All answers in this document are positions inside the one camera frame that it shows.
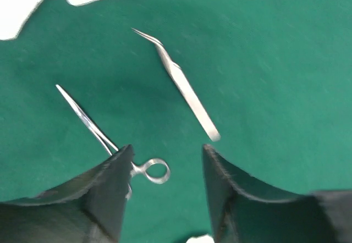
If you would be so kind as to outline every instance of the silver scissors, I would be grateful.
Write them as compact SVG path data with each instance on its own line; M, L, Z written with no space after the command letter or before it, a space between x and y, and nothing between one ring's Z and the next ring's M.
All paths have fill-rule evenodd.
M216 129L214 123L211 121L206 110L204 109L202 103L199 101L191 85L189 84L186 76L183 74L181 67L171 60L169 54L164 49L163 44L159 40L139 30L133 30L137 34L154 43L158 54L161 57L161 61L163 62L166 68L166 71L168 72L174 83L177 85L177 88L180 90L183 97L186 99L188 105L197 117L199 123L202 125L203 129L212 141L218 141L220 139L220 134Z
M66 93L65 90L62 89L61 86L56 85L56 88L60 91L60 93L63 95L63 97L66 99L66 101L69 103L69 105L72 107L74 112L77 114L77 116L82 120L82 122L86 125L86 127L93 133L93 135L99 140L99 142L103 145L107 153L109 153L110 156L114 152L110 150L108 145L110 145L115 152L119 151L119 148L97 127L96 124L84 113L84 111L78 106L78 104ZM156 178L152 177L148 174L147 170L149 169L150 166L154 164L162 164L166 168L166 172L163 176ZM153 158L144 163L143 165L137 166L132 162L132 170L131 170L131 178L136 176L137 174L143 174L149 181L155 184L163 184L165 183L171 175L170 168L168 164L159 158ZM129 185L129 191L126 195L127 199L130 199L132 195L132 189L131 186Z

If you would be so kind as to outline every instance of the green cloth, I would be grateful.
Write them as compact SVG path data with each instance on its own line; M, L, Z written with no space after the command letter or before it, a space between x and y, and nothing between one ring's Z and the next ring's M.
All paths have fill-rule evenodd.
M117 145L134 146L137 164L161 157L172 170L163 185L133 178L122 242L210 232L210 140L131 27L183 68L232 163L293 192L351 188L351 26L351 0L45 0L18 39L0 42L0 201L107 158L61 84Z

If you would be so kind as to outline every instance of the surgical scissors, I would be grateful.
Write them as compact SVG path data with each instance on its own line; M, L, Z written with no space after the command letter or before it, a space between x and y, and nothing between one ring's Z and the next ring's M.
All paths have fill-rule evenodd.
M82 120L82 122L85 124L85 126L93 133L93 135L99 140L101 145L104 147L104 149L107 151L107 153L112 156L114 152L110 150L108 145L111 146L115 150L115 152L119 151L119 148L97 127L96 124L86 115L86 113L78 106L78 104L68 95L68 93L63 90L63 88L59 85L56 85L56 88L59 90L59 92L62 94L62 96L66 99L66 101L69 103L69 105L72 107L74 112L77 114L77 116ZM132 164L132 170L130 172L131 178L134 177L137 174L143 174L149 181L155 184L163 184L165 183L171 175L170 168L168 164L159 158L153 158L144 163L143 165L136 165L133 162ZM151 167L154 164L162 164L166 168L166 172L163 176L156 178L152 177L148 174L147 170L149 167ZM129 191L126 195L127 199L130 199L132 195L132 189L131 186L129 185Z
M171 60L171 57L164 49L163 44L159 40L139 30L133 30L137 34L154 43L166 71L168 72L168 74L176 84L177 88L187 101L188 105L197 117L199 123L202 125L203 129L212 141L218 141L220 139L220 134L216 129L214 123L210 119L209 115L207 114L206 110L204 109L202 103L199 101L186 76L182 72L181 67Z

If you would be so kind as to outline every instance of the surgical instrument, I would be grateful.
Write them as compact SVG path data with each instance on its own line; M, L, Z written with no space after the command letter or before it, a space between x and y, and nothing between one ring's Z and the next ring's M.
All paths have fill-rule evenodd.
M174 83L177 85L177 88L187 101L188 105L197 117L199 123L202 125L203 129L212 141L218 141L220 139L220 134L216 129L214 123L210 119L209 115L207 114L206 110L204 109L203 105L199 101L186 76L182 72L181 67L171 60L171 57L164 49L163 44L159 40L139 30L133 30L137 34L154 43L158 54L164 64L164 67L166 68L166 71L168 72Z
M108 145L111 146L111 148L114 150L114 152L118 152L119 148L97 127L96 124L94 124L94 122L86 115L86 113L78 106L78 104L68 95L68 93L65 90L63 90L63 88L59 85L56 85L56 88L59 90L59 92L62 94L62 96L66 99L66 101L72 107L72 109L77 114L77 116L82 120L82 122L85 124L85 126L99 140L99 142L102 144L102 146L107 151L107 153L110 156L113 154L113 152L110 150ZM155 177L152 177L148 174L147 170L149 169L149 167L151 167L154 164L162 164L165 166L166 172L163 176L161 176L159 178L155 178ZM132 163L132 170L131 170L130 174L131 174L131 178L137 174L143 174L152 183L163 184L169 179L171 171L170 171L168 164L164 160L159 159L159 158L153 158L140 166ZM129 192L126 197L130 198L131 194L132 194L132 189L129 186Z

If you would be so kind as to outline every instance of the black object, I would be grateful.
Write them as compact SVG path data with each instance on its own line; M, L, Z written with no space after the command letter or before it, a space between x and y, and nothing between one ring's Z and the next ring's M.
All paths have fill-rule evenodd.
M297 195L268 185L203 147L216 243L351 243L352 191Z
M119 241L133 149L35 198L0 204L0 242L113 243Z

